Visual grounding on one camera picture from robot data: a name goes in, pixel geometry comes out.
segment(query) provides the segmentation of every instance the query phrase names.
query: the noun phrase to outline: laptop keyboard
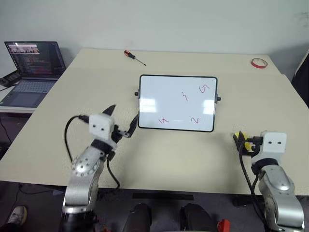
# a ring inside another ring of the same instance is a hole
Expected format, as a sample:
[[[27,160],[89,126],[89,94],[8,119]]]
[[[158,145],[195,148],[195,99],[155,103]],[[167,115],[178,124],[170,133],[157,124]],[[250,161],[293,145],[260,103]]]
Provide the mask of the laptop keyboard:
[[[54,84],[54,82],[21,81],[13,89],[13,92],[48,93],[48,91],[53,87]]]

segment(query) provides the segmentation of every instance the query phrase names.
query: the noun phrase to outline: sneaker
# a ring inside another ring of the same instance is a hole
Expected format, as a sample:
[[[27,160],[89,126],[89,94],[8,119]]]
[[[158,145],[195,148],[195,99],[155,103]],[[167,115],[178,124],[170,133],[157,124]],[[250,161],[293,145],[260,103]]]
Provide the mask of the sneaker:
[[[25,206],[16,206],[11,213],[7,223],[14,223],[17,226],[21,226],[26,222],[27,209]]]

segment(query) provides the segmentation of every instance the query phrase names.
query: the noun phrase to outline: person's leg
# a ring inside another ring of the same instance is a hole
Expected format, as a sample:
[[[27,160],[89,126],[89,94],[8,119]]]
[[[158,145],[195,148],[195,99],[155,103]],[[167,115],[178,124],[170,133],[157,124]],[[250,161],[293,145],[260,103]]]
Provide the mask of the person's leg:
[[[181,214],[186,221],[186,230],[217,232],[216,222],[198,204],[187,204],[181,209]]]
[[[131,210],[123,232],[149,232],[151,226],[151,209],[144,203]]]
[[[0,227],[0,232],[20,232],[21,226],[26,222],[27,209],[25,206],[16,206],[6,224]]]

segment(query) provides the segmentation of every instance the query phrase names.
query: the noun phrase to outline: red handwritten number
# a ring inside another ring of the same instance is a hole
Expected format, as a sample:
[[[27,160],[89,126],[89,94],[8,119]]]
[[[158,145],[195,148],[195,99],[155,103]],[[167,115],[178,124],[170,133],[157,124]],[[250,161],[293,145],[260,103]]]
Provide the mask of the red handwritten number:
[[[207,87],[208,89],[210,89],[210,88],[208,87],[208,85],[203,85],[203,86],[202,86],[202,89],[201,89],[201,87],[200,87],[200,86],[198,86],[199,91],[201,91],[201,93],[204,93],[204,92],[205,92],[206,87]]]
[[[165,120],[164,118],[162,118],[161,120],[160,120],[160,119],[158,119],[158,120],[159,120],[159,122],[161,122],[161,123],[169,122],[169,121]]]
[[[195,118],[191,118],[191,121],[192,121],[192,119],[195,121],[195,123],[198,123],[198,118],[197,118],[197,120],[195,120]]]
[[[182,94],[185,97],[185,99],[188,101],[187,95],[185,95],[183,92],[182,92]]]

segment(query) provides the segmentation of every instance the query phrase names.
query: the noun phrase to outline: screwdriver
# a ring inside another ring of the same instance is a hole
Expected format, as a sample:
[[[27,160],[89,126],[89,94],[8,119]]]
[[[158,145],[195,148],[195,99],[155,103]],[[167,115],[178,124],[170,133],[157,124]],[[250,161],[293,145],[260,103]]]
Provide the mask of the screwdriver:
[[[133,55],[132,53],[130,53],[128,50],[125,51],[125,55],[126,55],[127,57],[130,57],[130,58],[132,58],[132,59],[137,60],[139,63],[141,63],[141,64],[143,64],[143,65],[146,66],[146,64],[144,64],[143,62],[141,62],[139,59],[136,59],[135,55]]]

